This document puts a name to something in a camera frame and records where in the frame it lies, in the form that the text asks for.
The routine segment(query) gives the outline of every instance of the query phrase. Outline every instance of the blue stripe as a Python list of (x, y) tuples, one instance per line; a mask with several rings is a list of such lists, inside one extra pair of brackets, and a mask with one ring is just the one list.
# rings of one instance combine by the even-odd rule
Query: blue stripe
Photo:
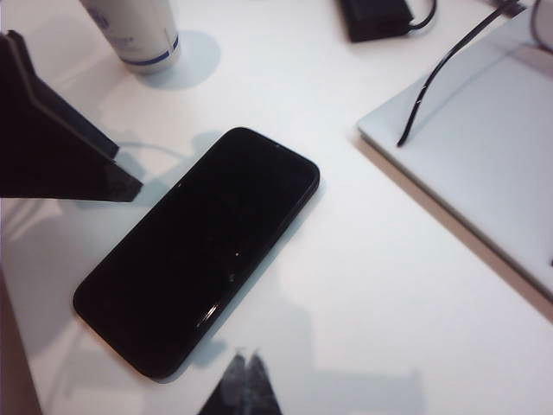
[[(175, 42), (173, 42), (173, 49), (176, 48), (176, 46), (179, 44), (179, 36), (176, 36)], [(148, 61), (127, 61), (126, 59), (121, 58), (121, 61), (124, 63), (128, 63), (130, 65), (137, 65), (139, 67), (145, 67), (146, 65), (153, 65), (154, 63), (163, 61), (164, 59), (167, 59), (169, 57), (169, 51), (166, 50), (164, 53), (160, 54), (154, 59), (150, 59)]]

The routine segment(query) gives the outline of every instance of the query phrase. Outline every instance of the black power adapter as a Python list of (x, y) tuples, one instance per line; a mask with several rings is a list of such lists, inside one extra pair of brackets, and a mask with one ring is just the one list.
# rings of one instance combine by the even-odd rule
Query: black power adapter
[(340, 0), (352, 42), (401, 36), (413, 29), (405, 0)]

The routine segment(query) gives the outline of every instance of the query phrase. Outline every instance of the phone screen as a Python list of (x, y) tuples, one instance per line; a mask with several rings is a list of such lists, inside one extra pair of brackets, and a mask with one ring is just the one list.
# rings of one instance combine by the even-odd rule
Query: phone screen
[(309, 160), (228, 131), (83, 281), (75, 309), (139, 372), (169, 376), (318, 183)]

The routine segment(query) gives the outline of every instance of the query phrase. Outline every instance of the white table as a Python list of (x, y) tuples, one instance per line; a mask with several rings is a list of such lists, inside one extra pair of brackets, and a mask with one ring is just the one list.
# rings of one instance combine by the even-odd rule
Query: white table
[[(332, 0), (182, 0), (181, 62), (142, 80), (77, 1), (4, 0), (3, 28), (25, 36), (38, 74), (145, 183), (131, 204), (3, 201), (3, 269), (45, 414), (195, 414), (237, 349), (263, 356), (286, 414), (553, 413), (551, 304), (354, 127), (491, 10), (440, 7), (424, 35), (353, 45)], [(321, 188), (180, 375), (158, 384), (71, 297), (236, 125), (315, 161)]]

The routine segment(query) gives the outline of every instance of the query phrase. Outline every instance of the white bottle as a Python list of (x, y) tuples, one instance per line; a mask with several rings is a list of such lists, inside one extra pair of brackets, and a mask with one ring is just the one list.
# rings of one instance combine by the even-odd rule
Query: white bottle
[(168, 0), (80, 0), (121, 61), (137, 73), (175, 63), (179, 34)]

